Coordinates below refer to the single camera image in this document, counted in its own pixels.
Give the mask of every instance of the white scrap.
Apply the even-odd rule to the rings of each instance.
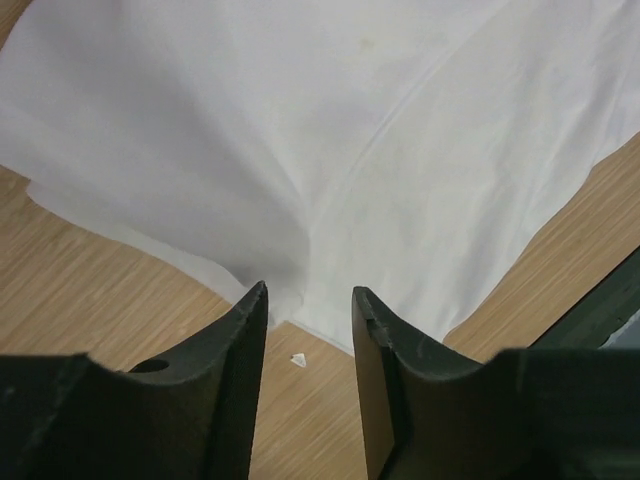
[[[302,368],[305,368],[307,366],[307,359],[305,358],[304,353],[296,353],[294,355],[291,355],[291,361]]]

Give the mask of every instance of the white triangular piece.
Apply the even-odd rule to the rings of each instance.
[[[291,361],[302,368],[305,368],[307,366],[307,359],[305,358],[304,353],[296,353],[295,355],[291,355]]]

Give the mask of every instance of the wooden surface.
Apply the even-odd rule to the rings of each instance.
[[[0,44],[27,3],[0,0]],[[172,267],[37,207],[26,184],[0,168],[1,353],[89,351],[128,368],[228,308]],[[448,344],[486,359],[530,343],[639,244],[636,137],[596,168]],[[307,368],[290,362],[299,352]],[[251,478],[364,479],[360,428],[353,359],[292,325],[272,332]]]

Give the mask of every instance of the paper scrap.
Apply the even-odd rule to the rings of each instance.
[[[302,368],[305,368],[307,366],[307,359],[305,358],[304,353],[296,353],[295,355],[291,355],[291,361]]]

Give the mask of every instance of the white cloth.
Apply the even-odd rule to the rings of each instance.
[[[640,2],[36,0],[0,161],[60,216],[351,350],[442,339],[640,130]]]

